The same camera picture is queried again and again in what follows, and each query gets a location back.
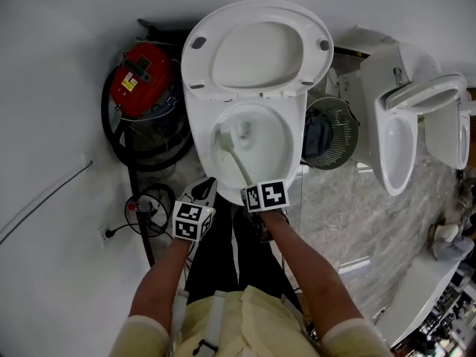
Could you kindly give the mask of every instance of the wall outlet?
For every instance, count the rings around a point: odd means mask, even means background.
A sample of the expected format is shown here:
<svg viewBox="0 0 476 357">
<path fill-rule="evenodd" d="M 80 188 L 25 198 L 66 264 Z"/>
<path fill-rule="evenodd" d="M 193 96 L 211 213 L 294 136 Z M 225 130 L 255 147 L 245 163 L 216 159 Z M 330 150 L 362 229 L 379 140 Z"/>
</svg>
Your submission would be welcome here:
<svg viewBox="0 0 476 357">
<path fill-rule="evenodd" d="M 105 248 L 112 241 L 112 238 L 106 237 L 108 230 L 110 230 L 108 225 L 102 225 L 97 229 L 97 237 L 99 238 L 101 248 Z"/>
</svg>

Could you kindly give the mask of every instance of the yellow shirt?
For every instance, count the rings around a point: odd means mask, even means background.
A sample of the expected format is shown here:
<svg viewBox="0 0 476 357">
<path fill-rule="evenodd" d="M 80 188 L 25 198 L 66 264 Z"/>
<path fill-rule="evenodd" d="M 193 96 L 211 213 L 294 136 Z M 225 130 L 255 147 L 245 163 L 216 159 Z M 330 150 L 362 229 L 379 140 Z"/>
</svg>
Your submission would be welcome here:
<svg viewBox="0 0 476 357">
<path fill-rule="evenodd" d="M 174 357 L 190 357 L 204 338 L 212 298 L 187 306 L 181 339 Z M 229 292 L 223 310 L 222 332 L 216 357 L 389 357 L 389 349 L 363 319 L 332 328 L 322 339 L 318 354 L 301 333 L 293 314 L 275 297 L 247 287 Z M 169 336 L 162 325 L 144 316 L 126 320 L 110 357 L 165 357 Z"/>
</svg>

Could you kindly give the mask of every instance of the gray marble floor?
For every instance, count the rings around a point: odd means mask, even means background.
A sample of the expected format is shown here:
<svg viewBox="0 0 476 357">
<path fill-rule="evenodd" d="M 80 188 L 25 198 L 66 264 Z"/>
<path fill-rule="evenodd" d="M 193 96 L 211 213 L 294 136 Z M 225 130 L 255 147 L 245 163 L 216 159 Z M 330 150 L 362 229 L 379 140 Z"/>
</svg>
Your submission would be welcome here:
<svg viewBox="0 0 476 357">
<path fill-rule="evenodd" d="M 339 70 L 351 71 L 350 57 L 335 59 Z M 454 171 L 432 158 L 419 125 L 416 163 L 411 182 L 397 197 L 389 196 L 370 172 L 360 173 L 354 161 L 330 171 L 311 169 L 289 190 L 292 226 L 335 268 L 362 257 L 370 265 L 341 275 L 362 313 L 370 318 L 388 305 L 412 259 L 424 247 L 428 226 L 440 215 L 458 219 Z M 176 166 L 143 174 L 142 184 L 162 182 L 177 193 L 204 175 L 192 149 Z M 156 257 L 169 241 L 154 239 Z M 279 250 L 274 252 L 280 258 Z M 289 279 L 298 286 L 289 268 Z"/>
</svg>

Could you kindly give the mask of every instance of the vacuum hose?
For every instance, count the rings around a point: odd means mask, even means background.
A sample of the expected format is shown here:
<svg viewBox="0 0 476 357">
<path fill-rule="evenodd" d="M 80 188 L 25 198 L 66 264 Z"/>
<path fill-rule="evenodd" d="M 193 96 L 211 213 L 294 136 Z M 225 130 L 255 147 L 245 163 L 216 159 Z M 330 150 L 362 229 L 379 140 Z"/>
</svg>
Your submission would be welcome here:
<svg viewBox="0 0 476 357">
<path fill-rule="evenodd" d="M 103 87 L 103 93 L 101 95 L 101 121 L 103 124 L 103 131 L 108 142 L 112 145 L 114 154 L 118 157 L 120 162 L 128 167 L 134 168 L 139 172 L 155 172 L 158 170 L 164 170 L 165 168 L 174 165 L 187 154 L 193 145 L 193 138 L 190 135 L 190 126 L 187 118 L 185 118 L 185 122 L 180 131 L 172 135 L 167 142 L 146 151 L 134 151 L 133 149 L 129 149 L 120 143 L 120 138 L 122 137 L 123 133 L 125 131 L 130 131 L 130 126 L 133 122 L 120 120 L 117 129 L 114 132 L 112 131 L 111 123 L 109 121 L 109 91 L 117 69 L 118 67 L 114 68 L 106 78 Z M 137 161 L 138 159 L 152 158 L 154 156 L 160 155 L 182 143 L 183 146 L 181 149 L 174 156 L 165 161 L 161 161 L 157 164 L 142 164 Z"/>
</svg>

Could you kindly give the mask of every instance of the forearm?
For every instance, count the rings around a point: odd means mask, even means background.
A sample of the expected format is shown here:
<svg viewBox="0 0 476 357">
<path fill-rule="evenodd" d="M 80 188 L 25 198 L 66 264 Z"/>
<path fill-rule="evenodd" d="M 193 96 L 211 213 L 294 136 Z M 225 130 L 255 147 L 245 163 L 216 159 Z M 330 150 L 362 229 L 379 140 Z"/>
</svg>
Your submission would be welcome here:
<svg viewBox="0 0 476 357">
<path fill-rule="evenodd" d="M 330 263 L 305 243 L 279 213 L 265 212 L 261 217 L 309 301 L 318 336 L 321 338 L 342 321 L 361 318 Z"/>
<path fill-rule="evenodd" d="M 132 301 L 129 316 L 147 316 L 170 331 L 173 301 L 189 248 L 190 242 L 184 239 L 175 238 L 170 243 L 164 256 L 142 279 Z"/>
</svg>

